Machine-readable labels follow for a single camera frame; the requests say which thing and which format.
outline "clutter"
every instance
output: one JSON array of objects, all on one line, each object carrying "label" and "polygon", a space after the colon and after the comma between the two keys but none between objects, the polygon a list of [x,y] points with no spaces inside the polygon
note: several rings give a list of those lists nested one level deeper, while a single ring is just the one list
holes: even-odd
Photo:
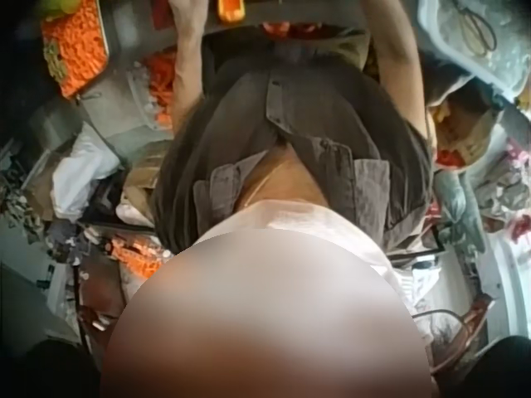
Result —
[{"label": "clutter", "polygon": [[529,168],[529,154],[509,140],[504,156],[475,189],[484,218],[501,221],[507,226],[520,211],[531,207]]},{"label": "clutter", "polygon": [[41,218],[27,203],[22,191],[18,189],[7,191],[7,195],[3,199],[1,214],[7,217],[10,228],[14,228],[16,225],[22,226],[29,245],[41,240],[44,225]]},{"label": "clutter", "polygon": [[79,219],[93,193],[94,180],[112,174],[119,159],[87,123],[77,137],[69,157],[53,173],[51,199],[58,218]]},{"label": "clutter", "polygon": [[77,224],[54,220],[46,231],[48,255],[58,263],[77,266],[90,254],[90,241]]},{"label": "clutter", "polygon": [[[455,174],[455,172],[446,172],[442,174],[442,178],[447,177],[449,181],[455,183],[455,176],[451,176],[452,173]],[[477,253],[485,252],[485,236],[480,209],[466,173],[459,175],[459,186],[453,186],[452,190],[437,189],[436,194],[442,207],[442,214],[447,215],[439,231],[441,242],[445,245],[459,246],[470,260],[475,260]]]},{"label": "clutter", "polygon": [[428,109],[436,125],[439,166],[463,170],[486,153],[502,114],[482,98],[481,89],[470,82]]},{"label": "clutter", "polygon": [[143,157],[133,165],[125,178],[122,199],[116,208],[116,215],[126,224],[153,226],[150,197],[169,144],[169,141],[148,144]]},{"label": "clutter", "polygon": [[443,221],[459,221],[465,212],[466,199],[458,173],[437,172],[433,177],[433,190],[441,206]]},{"label": "clutter", "polygon": [[53,188],[53,173],[64,157],[64,153],[50,153],[43,169],[34,177],[29,178],[23,190],[28,204],[43,221],[52,221],[54,219],[54,209],[50,195]]},{"label": "clutter", "polygon": [[116,207],[116,215],[125,224],[129,224],[130,226],[155,227],[154,223],[138,211],[136,207],[128,201],[125,195],[122,195],[120,204]]},{"label": "clutter", "polygon": [[431,262],[431,267],[427,269],[418,269],[413,265],[412,269],[395,269],[395,272],[406,297],[416,307],[436,285],[441,267]]},{"label": "clutter", "polygon": [[44,21],[41,25],[50,75],[66,98],[99,75],[108,60],[98,0],[80,1],[79,9],[72,15]]}]

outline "brown button-up shirt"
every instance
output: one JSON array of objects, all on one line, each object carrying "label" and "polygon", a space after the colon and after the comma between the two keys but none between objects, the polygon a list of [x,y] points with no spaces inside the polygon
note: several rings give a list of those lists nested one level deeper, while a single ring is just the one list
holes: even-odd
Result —
[{"label": "brown button-up shirt", "polygon": [[175,138],[153,193],[158,237],[187,249],[235,210],[246,178],[288,143],[330,208],[390,249],[421,222],[431,150],[377,82],[338,57],[228,61]]}]

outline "orange vegetable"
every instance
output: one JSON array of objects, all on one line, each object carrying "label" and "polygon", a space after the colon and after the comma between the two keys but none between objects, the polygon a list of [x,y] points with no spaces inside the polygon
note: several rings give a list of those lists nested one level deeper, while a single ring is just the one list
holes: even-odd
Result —
[{"label": "orange vegetable", "polygon": [[157,53],[144,60],[150,76],[149,92],[157,99],[157,104],[161,108],[155,120],[162,127],[169,129],[172,127],[171,112],[176,55],[177,52],[173,49]]},{"label": "orange vegetable", "polygon": [[246,17],[244,0],[217,0],[217,15],[222,22],[241,22]]},{"label": "orange vegetable", "polygon": [[66,98],[99,75],[107,65],[97,0],[81,0],[80,9],[69,16],[41,24],[45,40],[56,39],[67,76],[59,82]]}]

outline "plastic container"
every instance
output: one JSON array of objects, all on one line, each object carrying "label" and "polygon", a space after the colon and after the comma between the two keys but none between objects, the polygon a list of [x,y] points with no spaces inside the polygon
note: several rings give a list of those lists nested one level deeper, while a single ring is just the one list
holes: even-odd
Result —
[{"label": "plastic container", "polygon": [[[485,19],[494,28],[499,41],[498,49],[491,58],[481,58],[472,53],[466,54],[466,51],[462,48],[459,49],[457,48],[458,46],[451,45],[449,43],[450,40],[445,40],[441,32],[440,13],[447,12],[442,9],[443,7],[446,7],[446,10],[448,7],[454,7],[451,5],[451,0],[419,0],[417,15],[419,24],[429,35],[433,45],[444,56],[486,84],[492,85],[509,102],[514,102],[514,99],[524,90],[527,76],[531,71],[531,57],[529,56],[529,51],[527,51],[528,47],[531,48],[531,40],[527,37],[529,42],[525,41],[525,35],[522,35],[520,37],[521,41],[519,41],[522,51],[514,52],[515,39],[514,35],[510,35],[510,30],[515,29],[514,24],[519,16],[515,15],[516,11],[509,9],[507,3],[499,0],[497,0],[497,3],[491,0],[470,0],[466,3],[466,6],[479,14],[489,13]],[[455,24],[455,29],[460,30],[457,18],[454,21],[446,22]]]}]

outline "pile of produce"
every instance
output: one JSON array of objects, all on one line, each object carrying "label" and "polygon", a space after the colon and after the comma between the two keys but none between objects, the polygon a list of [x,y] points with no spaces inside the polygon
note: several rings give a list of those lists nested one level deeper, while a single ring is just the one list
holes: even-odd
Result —
[{"label": "pile of produce", "polygon": [[107,65],[96,1],[81,0],[75,13],[41,25],[48,69],[66,98],[87,85]]},{"label": "pile of produce", "polygon": [[155,98],[159,108],[155,120],[163,128],[172,127],[171,107],[176,55],[177,51],[173,49],[144,60],[149,71],[149,93]]}]

